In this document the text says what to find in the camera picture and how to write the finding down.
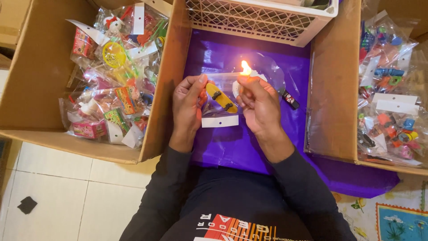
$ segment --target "white plastic crate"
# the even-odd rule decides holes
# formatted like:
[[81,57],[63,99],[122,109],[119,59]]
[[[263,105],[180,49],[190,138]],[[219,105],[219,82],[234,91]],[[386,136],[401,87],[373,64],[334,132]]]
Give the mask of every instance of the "white plastic crate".
[[337,16],[339,0],[325,10],[263,0],[187,0],[192,28],[304,47]]

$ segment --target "purple surface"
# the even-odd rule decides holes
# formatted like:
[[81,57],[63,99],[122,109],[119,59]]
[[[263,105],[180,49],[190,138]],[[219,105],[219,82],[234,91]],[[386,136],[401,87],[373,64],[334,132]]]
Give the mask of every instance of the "purple surface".
[[[229,61],[248,53],[271,57],[285,73],[287,91],[300,103],[293,111],[281,100],[281,123],[302,156],[317,170],[332,191],[371,198],[392,189],[399,178],[395,172],[357,166],[319,157],[309,158],[303,152],[306,103],[309,79],[310,46],[293,47],[274,42],[248,39],[226,34],[193,30],[184,75],[224,72]],[[300,95],[295,90],[292,76]],[[270,173],[257,140],[240,115],[239,125],[222,128],[201,128],[194,143],[192,163],[201,166],[226,166],[263,174]]]

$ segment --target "printed shirt graphic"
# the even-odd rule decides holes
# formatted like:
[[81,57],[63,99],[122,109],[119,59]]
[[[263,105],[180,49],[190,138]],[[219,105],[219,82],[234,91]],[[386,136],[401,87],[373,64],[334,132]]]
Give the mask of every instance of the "printed shirt graphic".
[[220,214],[202,214],[197,230],[206,230],[204,237],[195,237],[193,241],[297,241],[276,236],[276,226],[264,226],[249,223]]

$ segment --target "flame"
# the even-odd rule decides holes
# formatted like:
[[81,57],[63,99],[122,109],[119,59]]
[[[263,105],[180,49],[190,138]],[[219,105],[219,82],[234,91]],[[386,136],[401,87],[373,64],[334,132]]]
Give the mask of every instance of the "flame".
[[241,64],[242,68],[244,69],[244,71],[241,72],[242,75],[250,75],[252,69],[250,68],[250,66],[248,66],[248,63],[243,60],[242,64]]

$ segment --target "lighter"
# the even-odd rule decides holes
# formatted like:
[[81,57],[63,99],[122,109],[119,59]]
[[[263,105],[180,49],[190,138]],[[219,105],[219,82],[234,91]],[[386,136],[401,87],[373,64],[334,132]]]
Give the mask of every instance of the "lighter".
[[296,99],[293,96],[291,96],[288,91],[285,90],[285,88],[279,89],[278,93],[293,108],[293,110],[297,110],[299,108],[300,106],[299,102],[297,102]]

